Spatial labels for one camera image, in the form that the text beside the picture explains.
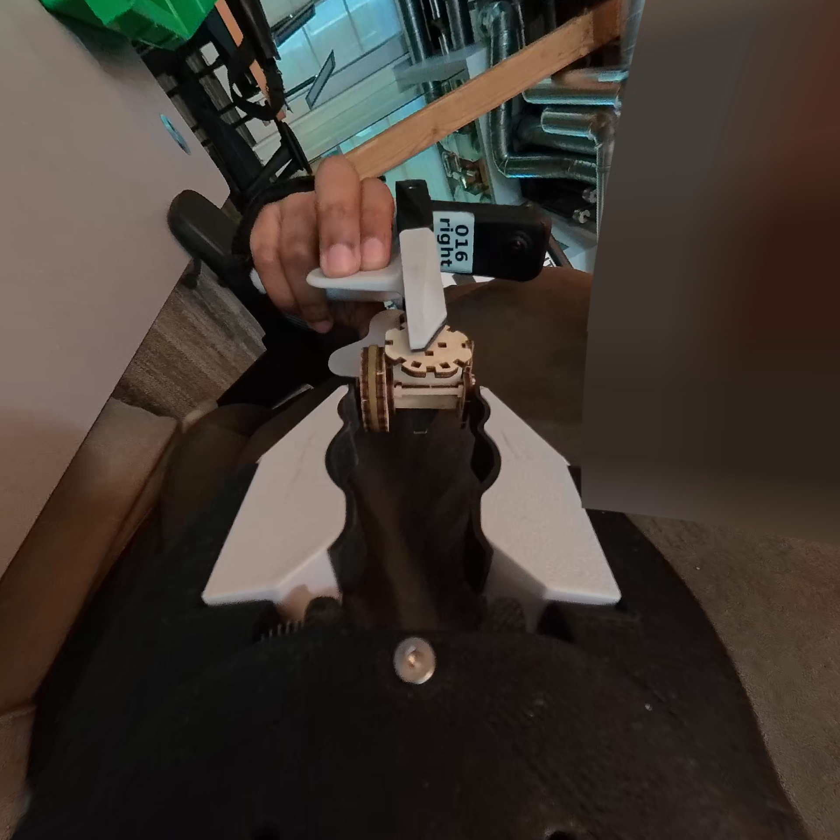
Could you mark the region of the black office chair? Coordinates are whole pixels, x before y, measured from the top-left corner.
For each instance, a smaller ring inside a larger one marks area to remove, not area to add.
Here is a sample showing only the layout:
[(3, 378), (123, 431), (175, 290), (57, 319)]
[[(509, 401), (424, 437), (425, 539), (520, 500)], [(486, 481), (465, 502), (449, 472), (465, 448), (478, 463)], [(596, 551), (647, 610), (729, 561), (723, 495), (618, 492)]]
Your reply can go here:
[(174, 50), (139, 49), (161, 85), (223, 176), (223, 207), (195, 191), (171, 203), (168, 223), (191, 258), (182, 283), (194, 287), (201, 268), (225, 273), (232, 258), (238, 212), (265, 188), (312, 170), (286, 121), (291, 93), (280, 70), (266, 64), (269, 48), (294, 35), (313, 16), (314, 2), (285, 2), (271, 23), (256, 2), (220, 2), (194, 36)]

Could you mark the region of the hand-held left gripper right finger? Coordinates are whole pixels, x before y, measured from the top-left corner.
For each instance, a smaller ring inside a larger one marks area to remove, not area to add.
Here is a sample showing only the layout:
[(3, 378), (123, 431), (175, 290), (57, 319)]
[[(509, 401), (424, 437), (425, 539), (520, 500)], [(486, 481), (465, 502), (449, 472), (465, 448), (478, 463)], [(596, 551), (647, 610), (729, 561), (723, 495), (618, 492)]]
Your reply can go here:
[(485, 386), (469, 406), (469, 584), (541, 617), (554, 602), (614, 606), (616, 579), (558, 451)]

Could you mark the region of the wooden ceiling beam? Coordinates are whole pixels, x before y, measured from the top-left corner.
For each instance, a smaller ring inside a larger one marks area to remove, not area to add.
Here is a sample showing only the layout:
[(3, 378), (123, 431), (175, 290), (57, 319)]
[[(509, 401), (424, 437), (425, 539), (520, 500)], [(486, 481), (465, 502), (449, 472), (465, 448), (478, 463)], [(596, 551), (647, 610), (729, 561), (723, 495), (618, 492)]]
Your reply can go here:
[(623, 33), (623, 2), (603, 2), (353, 149), (361, 178), (379, 177)]

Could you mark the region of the person's right hand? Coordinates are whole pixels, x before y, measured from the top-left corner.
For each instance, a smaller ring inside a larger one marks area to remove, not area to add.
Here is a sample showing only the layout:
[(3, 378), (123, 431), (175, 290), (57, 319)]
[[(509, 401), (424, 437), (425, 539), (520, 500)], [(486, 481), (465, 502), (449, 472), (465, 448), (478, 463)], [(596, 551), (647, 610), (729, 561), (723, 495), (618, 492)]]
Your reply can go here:
[(308, 275), (320, 269), (336, 279), (388, 266), (394, 213), (385, 182), (361, 178), (341, 155), (323, 160), (313, 192), (263, 207), (251, 230), (250, 253), (271, 302), (317, 333), (341, 324), (365, 335), (380, 305), (330, 302), (323, 289), (308, 284)]

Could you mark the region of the silver metal ducts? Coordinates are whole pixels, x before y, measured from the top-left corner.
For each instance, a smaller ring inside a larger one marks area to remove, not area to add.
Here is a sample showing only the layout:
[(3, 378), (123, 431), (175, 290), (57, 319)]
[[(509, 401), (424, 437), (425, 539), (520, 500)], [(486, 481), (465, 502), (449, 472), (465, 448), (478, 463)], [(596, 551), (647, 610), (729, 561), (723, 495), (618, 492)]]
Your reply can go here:
[[(408, 56), (396, 81), (417, 96), (390, 127), (601, 3), (396, 2)], [(555, 209), (564, 194), (560, 213), (593, 227), (628, 75), (628, 15), (643, 6), (623, 2), (619, 37), (385, 173), (392, 193), (423, 180), (436, 201)]]

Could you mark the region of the green plastic crate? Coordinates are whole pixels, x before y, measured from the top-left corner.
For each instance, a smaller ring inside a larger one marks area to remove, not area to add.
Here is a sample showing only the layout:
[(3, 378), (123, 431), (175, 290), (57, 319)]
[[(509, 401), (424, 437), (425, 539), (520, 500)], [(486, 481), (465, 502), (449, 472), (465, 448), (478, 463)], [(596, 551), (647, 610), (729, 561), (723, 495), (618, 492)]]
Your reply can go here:
[(157, 49), (187, 43), (215, 1), (42, 1), (52, 14)]

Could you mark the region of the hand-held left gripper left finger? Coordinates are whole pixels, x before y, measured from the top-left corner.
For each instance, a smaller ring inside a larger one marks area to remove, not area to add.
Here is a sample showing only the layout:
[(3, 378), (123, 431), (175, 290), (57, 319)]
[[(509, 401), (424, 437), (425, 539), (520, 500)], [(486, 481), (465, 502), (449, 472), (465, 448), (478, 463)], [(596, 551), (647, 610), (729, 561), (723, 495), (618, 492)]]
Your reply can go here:
[(259, 459), (203, 590), (208, 606), (269, 602), (304, 617), (319, 597), (360, 585), (364, 534), (351, 479), (360, 417), (337, 386)]

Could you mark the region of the wooden gear assembly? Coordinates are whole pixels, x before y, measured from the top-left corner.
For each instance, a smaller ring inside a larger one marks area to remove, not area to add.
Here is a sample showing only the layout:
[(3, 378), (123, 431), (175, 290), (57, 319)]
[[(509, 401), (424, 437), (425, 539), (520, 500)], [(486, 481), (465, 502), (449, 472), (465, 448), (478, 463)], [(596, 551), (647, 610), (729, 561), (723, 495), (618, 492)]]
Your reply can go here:
[(361, 347), (358, 395), (362, 428), (388, 433), (398, 411), (454, 413), (466, 425), (476, 389), (474, 343), (444, 326), (430, 345), (413, 350), (407, 327), (385, 331), (379, 343)]

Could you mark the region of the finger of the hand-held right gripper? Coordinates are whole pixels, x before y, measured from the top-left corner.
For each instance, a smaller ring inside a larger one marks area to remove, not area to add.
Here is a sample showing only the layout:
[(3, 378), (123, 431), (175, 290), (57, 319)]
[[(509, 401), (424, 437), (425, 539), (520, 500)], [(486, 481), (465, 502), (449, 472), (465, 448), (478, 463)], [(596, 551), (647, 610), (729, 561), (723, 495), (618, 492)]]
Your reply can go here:
[(367, 333), (360, 339), (334, 351), (329, 357), (329, 370), (343, 378), (357, 379), (361, 374), (362, 351), (371, 346), (385, 347), (385, 336), (401, 325), (401, 310), (382, 310), (371, 319)]
[(448, 316), (434, 231), (426, 227), (403, 230), (401, 260), (408, 346), (425, 350)]

